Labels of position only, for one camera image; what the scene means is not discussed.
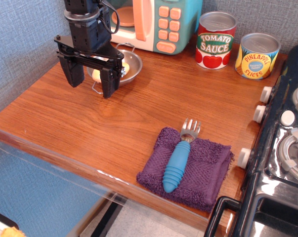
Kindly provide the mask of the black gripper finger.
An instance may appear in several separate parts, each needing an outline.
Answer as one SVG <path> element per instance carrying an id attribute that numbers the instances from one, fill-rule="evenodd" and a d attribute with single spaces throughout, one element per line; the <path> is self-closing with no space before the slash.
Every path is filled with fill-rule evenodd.
<path id="1" fill-rule="evenodd" d="M 73 57 L 58 56 L 61 68 L 71 87 L 79 86 L 85 79 L 83 65 L 74 61 Z"/>
<path id="2" fill-rule="evenodd" d="M 119 88 L 120 76 L 113 69 L 103 68 L 100 71 L 103 97 L 110 98 Z"/>

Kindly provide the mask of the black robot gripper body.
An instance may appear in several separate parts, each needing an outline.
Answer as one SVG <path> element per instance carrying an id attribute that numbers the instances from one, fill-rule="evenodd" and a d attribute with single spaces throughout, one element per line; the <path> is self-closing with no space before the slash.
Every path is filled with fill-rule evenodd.
<path id="1" fill-rule="evenodd" d="M 124 55 L 115 49 L 111 43 L 110 18 L 98 17 L 91 21 L 69 21 L 70 36 L 54 38 L 58 44 L 59 55 L 73 57 L 74 61 L 87 67 L 101 70 L 101 66 L 112 66 L 122 76 Z"/>

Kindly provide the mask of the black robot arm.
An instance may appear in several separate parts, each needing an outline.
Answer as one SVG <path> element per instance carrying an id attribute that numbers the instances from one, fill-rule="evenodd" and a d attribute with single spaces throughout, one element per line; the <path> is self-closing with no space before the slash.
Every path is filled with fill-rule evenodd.
<path id="1" fill-rule="evenodd" d="M 118 90 L 124 75 L 124 55 L 111 45 L 113 32 L 110 9 L 106 0 L 66 0 L 64 15 L 70 36 L 57 35 L 57 57 L 70 86 L 77 87 L 85 79 L 84 67 L 100 71 L 104 98 Z"/>

